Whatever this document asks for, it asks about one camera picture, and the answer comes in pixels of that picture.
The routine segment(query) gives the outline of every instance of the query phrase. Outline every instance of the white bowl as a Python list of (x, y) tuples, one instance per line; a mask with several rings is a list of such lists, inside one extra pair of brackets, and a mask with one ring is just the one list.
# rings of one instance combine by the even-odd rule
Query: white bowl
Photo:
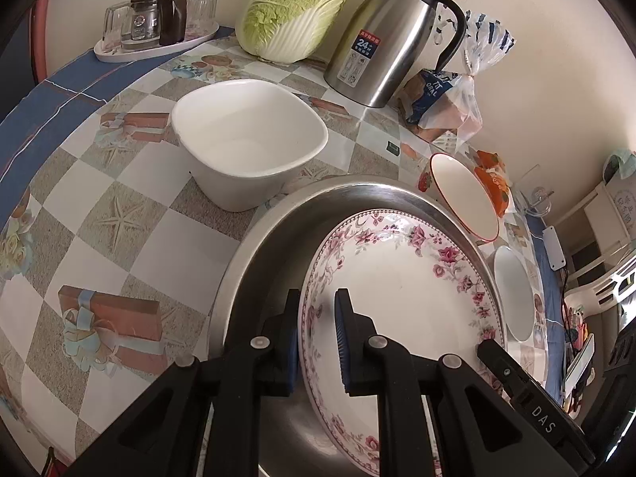
[(481, 181), (461, 161), (437, 152), (430, 157), (418, 188), (454, 213), (476, 240), (493, 242), (499, 218)]
[(495, 251), (493, 269), (508, 331), (524, 342), (534, 330), (534, 293), (528, 274), (513, 250), (505, 245)]
[(253, 79), (217, 82), (185, 95), (172, 112), (201, 190), (228, 211), (281, 191), (327, 144), (327, 127), (300, 98)]

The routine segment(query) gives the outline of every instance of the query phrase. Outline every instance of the tablecloth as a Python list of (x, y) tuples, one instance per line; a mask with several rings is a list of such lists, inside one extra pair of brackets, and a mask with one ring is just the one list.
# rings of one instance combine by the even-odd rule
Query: tablecloth
[[(456, 153), (452, 135), (426, 143), (403, 127), (395, 109), (368, 109), (333, 91), (320, 63), (260, 62), (227, 37), (229, 31), (184, 54), (127, 65), (104, 65), (87, 52), (38, 85), (0, 125), (8, 148), (0, 159), (0, 223), (6, 222), (0, 278), (6, 384), (0, 382), (0, 395), (41, 443), (67, 460), (176, 355), (206, 358), (207, 324), (225, 267), (250, 226), (285, 194), (345, 173), (415, 185), (433, 153)], [(122, 136), (117, 120), (168, 114), (188, 92), (237, 78), (271, 81), (306, 101), (326, 123), (329, 142), (281, 195), (228, 213), (198, 189), (169, 125), (155, 137)], [(469, 145), (455, 155), (475, 165)], [(524, 343), (512, 341), (510, 352), (544, 383), (541, 277), (526, 221), (512, 202), (498, 239), (480, 248), (489, 256), (501, 245), (517, 253), (535, 292), (534, 333)], [(119, 299), (108, 304), (94, 291)], [(143, 318), (136, 316), (138, 329), (126, 336), (152, 330), (151, 352), (126, 358), (120, 351), (107, 360), (107, 351), (96, 355), (87, 339), (105, 330), (121, 336), (123, 315), (138, 311), (131, 299), (142, 300)], [(79, 317), (82, 308), (93, 314), (88, 320)], [(114, 309), (110, 319), (103, 317)], [(153, 352), (158, 347), (161, 355)]]
[(526, 217), (532, 235), (534, 252), (541, 282), (548, 329), (548, 377), (544, 385), (546, 392), (561, 404), (564, 400), (561, 386), (564, 380), (565, 330), (561, 315), (561, 288), (557, 273), (552, 270), (546, 247), (543, 245), (543, 230), (546, 225), (538, 217)]

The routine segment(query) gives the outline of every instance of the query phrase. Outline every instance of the white square bowl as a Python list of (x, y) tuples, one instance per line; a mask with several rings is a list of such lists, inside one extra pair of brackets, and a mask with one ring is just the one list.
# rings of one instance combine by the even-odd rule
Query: white square bowl
[(327, 144), (327, 127), (300, 98), (253, 79), (192, 91), (173, 108), (173, 129), (201, 190), (228, 211), (276, 195)]

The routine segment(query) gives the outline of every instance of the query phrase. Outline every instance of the white wall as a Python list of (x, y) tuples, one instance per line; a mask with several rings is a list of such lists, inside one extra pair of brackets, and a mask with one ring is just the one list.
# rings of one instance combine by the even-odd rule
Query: white wall
[[(119, 1), (50, 0), (49, 70), (92, 47), (104, 9)], [(612, 149), (636, 149), (636, 60), (596, 0), (456, 1), (500, 19), (517, 39), (500, 65), (476, 79), (484, 127), (475, 143), (497, 151), (513, 180), (540, 163), (558, 215), (600, 180)], [(246, 2), (219, 0), (218, 21), (233, 25)], [(348, 0), (319, 54), (330, 55), (361, 2)], [(440, 51), (428, 46), (420, 66), (433, 66)]]

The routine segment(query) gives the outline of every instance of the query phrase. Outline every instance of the floral plate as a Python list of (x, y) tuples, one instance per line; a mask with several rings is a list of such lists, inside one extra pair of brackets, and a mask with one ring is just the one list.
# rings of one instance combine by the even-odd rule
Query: floral plate
[(476, 347), (487, 338), (504, 345), (503, 322), (459, 247), (417, 217), (364, 211), (322, 242), (304, 278), (298, 311), (304, 383), (333, 443), (362, 470), (379, 475), (376, 397), (349, 397), (340, 375), (333, 308), (335, 292), (343, 287), (354, 310), (373, 318), (379, 334), (430, 359), (456, 353), (494, 387), (498, 383)]

